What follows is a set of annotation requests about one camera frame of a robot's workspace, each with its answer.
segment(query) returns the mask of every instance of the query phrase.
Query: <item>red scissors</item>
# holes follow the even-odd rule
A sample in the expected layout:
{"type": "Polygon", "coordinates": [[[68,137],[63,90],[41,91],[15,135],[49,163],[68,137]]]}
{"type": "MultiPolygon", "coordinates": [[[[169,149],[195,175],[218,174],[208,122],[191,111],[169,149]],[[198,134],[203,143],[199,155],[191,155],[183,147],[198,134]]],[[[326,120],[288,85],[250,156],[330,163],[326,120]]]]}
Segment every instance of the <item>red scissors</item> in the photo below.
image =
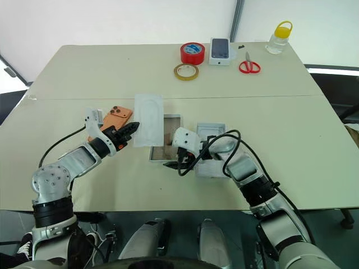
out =
{"type": "Polygon", "coordinates": [[[256,74],[260,71],[259,64],[251,61],[251,59],[249,58],[248,52],[246,52],[246,60],[241,62],[240,66],[238,68],[244,74],[249,74],[249,73],[256,74]]]}

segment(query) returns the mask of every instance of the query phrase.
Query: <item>robot leg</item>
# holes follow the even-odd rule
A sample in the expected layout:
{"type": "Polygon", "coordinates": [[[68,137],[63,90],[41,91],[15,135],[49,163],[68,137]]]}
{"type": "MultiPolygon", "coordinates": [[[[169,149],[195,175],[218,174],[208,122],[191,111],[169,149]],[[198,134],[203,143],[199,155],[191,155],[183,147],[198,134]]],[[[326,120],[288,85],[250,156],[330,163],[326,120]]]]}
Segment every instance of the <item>robot leg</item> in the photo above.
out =
{"type": "Polygon", "coordinates": [[[211,219],[205,219],[201,224],[199,259],[220,268],[232,268],[222,230],[211,219]]]}
{"type": "Polygon", "coordinates": [[[155,257],[167,250],[170,223],[155,219],[142,225],[129,239],[118,259],[155,257]]]}

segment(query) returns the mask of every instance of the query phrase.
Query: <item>yellow bottle cap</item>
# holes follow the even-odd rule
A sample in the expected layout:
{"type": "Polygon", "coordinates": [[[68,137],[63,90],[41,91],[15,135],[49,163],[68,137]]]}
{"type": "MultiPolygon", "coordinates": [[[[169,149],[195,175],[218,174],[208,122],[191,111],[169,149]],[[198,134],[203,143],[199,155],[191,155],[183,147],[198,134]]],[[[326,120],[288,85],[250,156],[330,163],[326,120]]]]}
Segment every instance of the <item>yellow bottle cap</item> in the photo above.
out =
{"type": "Polygon", "coordinates": [[[290,21],[282,21],[275,29],[274,35],[278,38],[288,38],[293,29],[293,24],[290,21]],[[290,24],[291,28],[282,27],[283,24],[290,24]]]}

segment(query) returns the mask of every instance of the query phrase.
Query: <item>phone screen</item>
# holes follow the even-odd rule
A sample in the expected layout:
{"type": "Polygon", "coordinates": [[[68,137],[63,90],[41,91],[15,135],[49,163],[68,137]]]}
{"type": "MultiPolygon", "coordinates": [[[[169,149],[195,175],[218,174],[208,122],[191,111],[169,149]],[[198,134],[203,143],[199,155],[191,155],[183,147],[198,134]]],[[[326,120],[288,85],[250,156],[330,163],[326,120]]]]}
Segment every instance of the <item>phone screen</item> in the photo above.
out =
{"type": "Polygon", "coordinates": [[[228,39],[214,38],[212,40],[212,58],[228,58],[228,39]]]}

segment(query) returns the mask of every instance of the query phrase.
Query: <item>white wall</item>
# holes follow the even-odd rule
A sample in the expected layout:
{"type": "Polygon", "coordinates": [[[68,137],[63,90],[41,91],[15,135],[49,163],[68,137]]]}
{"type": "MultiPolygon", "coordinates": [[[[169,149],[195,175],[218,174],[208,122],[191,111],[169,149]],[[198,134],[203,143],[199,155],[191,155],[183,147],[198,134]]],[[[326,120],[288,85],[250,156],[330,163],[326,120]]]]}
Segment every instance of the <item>white wall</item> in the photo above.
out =
{"type": "Polygon", "coordinates": [[[236,41],[267,41],[284,20],[303,63],[359,67],[358,0],[245,0],[236,41]]]}
{"type": "Polygon", "coordinates": [[[65,44],[165,44],[227,37],[236,0],[0,0],[0,53],[36,79],[65,44]]]}
{"type": "MultiPolygon", "coordinates": [[[[0,53],[28,81],[65,44],[164,44],[229,37],[236,0],[0,0],[0,53]]],[[[359,66],[359,0],[245,0],[237,41],[291,20],[303,63],[359,66]]]]}

